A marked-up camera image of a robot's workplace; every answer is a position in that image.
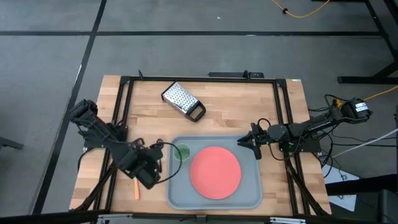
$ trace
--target cheese grater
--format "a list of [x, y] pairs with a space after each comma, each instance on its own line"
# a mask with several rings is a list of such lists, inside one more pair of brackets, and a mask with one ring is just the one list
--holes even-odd
[[[161, 97], [163, 101], [166, 101], [166, 103], [174, 107], [190, 121], [197, 122], [206, 113], [205, 106], [177, 82], [173, 82], [162, 93]], [[192, 118], [192, 112], [198, 107], [201, 108], [201, 112], [196, 118]]]

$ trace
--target butcher block tabletop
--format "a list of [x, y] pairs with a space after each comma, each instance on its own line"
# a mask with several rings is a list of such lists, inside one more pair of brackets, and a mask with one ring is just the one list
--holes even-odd
[[[105, 75], [99, 90], [97, 105], [98, 116], [105, 122], [111, 122], [116, 95], [118, 94], [119, 75]], [[303, 86], [300, 80], [286, 80], [289, 92], [293, 120], [296, 123], [309, 119]], [[172, 82], [134, 81], [127, 125], [128, 141], [143, 138], [146, 146], [161, 138], [172, 142], [179, 135], [245, 135], [250, 123], [259, 118], [267, 118], [271, 124], [277, 124], [277, 113], [272, 84], [268, 83], [221, 83], [221, 82], [179, 82], [206, 107], [206, 114], [194, 123], [160, 97]], [[121, 102], [119, 118], [122, 116], [127, 86]], [[285, 114], [283, 92], [279, 91], [284, 121]], [[272, 144], [275, 156], [281, 158], [278, 144]], [[162, 179], [168, 174], [168, 148], [164, 147], [162, 159]], [[118, 171], [114, 189], [111, 212], [127, 213], [164, 213], [197, 215], [247, 215], [247, 216], [291, 216], [287, 175], [283, 161], [272, 158], [267, 146], [261, 147], [262, 159], [258, 160], [262, 182], [262, 202], [251, 210], [176, 210], [166, 198], [167, 183], [155, 185], [147, 190], [139, 184], [138, 200], [135, 199], [134, 180]], [[98, 148], [87, 153], [81, 160], [70, 208], [76, 208], [97, 184], [104, 149]], [[300, 153], [305, 185], [322, 206], [331, 213], [322, 170], [317, 158], [309, 152]], [[295, 186], [298, 210], [303, 213], [300, 191]], [[100, 208], [104, 208], [108, 184], [101, 197]]]

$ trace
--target plastic tray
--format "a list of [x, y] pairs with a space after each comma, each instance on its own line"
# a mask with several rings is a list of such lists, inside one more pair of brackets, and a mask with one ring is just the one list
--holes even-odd
[[[186, 144], [190, 156], [183, 161], [180, 172], [168, 181], [167, 201], [178, 210], [253, 209], [262, 200], [259, 165], [252, 150], [238, 146], [242, 136], [179, 136], [172, 143]], [[189, 170], [195, 155], [209, 146], [220, 146], [232, 152], [241, 166], [242, 177], [236, 191], [224, 199], [209, 199], [199, 194], [191, 183]], [[174, 149], [169, 147], [169, 175], [177, 169], [180, 161], [174, 158]]]

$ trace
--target red plate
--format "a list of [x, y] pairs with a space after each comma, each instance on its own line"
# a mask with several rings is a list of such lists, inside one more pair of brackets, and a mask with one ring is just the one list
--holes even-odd
[[236, 157], [222, 147], [207, 147], [191, 163], [193, 187], [210, 199], [230, 196], [241, 181], [241, 166]]

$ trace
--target green cup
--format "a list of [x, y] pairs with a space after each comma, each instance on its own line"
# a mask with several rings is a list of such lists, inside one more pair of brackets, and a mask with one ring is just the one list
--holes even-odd
[[181, 158], [176, 149], [174, 149], [174, 158], [176, 160], [186, 161], [189, 158], [189, 155], [191, 154], [189, 146], [187, 146], [186, 144], [179, 144], [177, 148], [181, 152]]

